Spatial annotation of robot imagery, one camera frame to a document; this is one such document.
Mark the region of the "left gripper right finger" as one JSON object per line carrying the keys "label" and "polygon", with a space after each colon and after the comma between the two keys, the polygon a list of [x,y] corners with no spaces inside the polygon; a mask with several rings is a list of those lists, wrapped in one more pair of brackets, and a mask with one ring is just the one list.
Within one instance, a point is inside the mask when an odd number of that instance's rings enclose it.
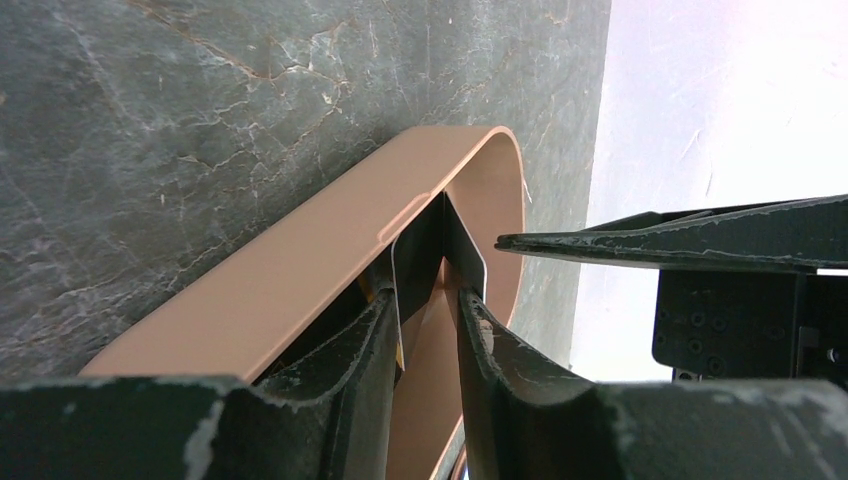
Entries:
{"label": "left gripper right finger", "polygon": [[843,479],[847,395],[827,381],[595,383],[458,293],[474,479]]}

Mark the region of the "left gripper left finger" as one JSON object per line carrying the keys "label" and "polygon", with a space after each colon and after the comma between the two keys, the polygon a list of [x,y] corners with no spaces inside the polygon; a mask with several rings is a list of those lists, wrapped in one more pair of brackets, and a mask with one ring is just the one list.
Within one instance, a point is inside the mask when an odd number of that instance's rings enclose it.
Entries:
{"label": "left gripper left finger", "polygon": [[395,294],[256,386],[76,377],[1,390],[5,479],[382,479]]}

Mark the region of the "black card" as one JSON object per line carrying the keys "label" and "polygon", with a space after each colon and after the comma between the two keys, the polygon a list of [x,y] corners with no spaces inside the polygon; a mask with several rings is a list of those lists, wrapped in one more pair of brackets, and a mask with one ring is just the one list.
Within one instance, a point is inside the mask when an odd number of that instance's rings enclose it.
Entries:
{"label": "black card", "polygon": [[488,280],[486,262],[447,193],[444,194],[443,222],[445,259],[458,272],[463,282],[469,285],[482,301],[485,301]]}

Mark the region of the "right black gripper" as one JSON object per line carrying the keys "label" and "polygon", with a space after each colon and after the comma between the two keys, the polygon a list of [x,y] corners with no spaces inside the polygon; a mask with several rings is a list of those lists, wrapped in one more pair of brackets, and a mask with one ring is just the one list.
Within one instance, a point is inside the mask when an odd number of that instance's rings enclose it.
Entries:
{"label": "right black gripper", "polygon": [[660,273],[652,344],[653,358],[686,378],[847,385],[847,279],[805,274],[847,267],[844,195],[645,212],[576,232],[505,234],[495,247],[694,270]]}

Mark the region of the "pink oval tray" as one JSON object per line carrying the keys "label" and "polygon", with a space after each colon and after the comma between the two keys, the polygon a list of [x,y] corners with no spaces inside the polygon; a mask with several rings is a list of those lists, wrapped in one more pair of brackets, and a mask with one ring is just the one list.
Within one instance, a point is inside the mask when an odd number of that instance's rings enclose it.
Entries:
{"label": "pink oval tray", "polygon": [[[390,140],[166,301],[98,353],[86,376],[260,377],[366,268],[438,200],[454,206],[485,266],[484,300],[509,322],[522,259],[501,233],[525,226],[523,165],[504,126],[419,126]],[[414,273],[422,304],[390,356],[388,479],[443,479],[462,450],[455,327],[461,269]]]}

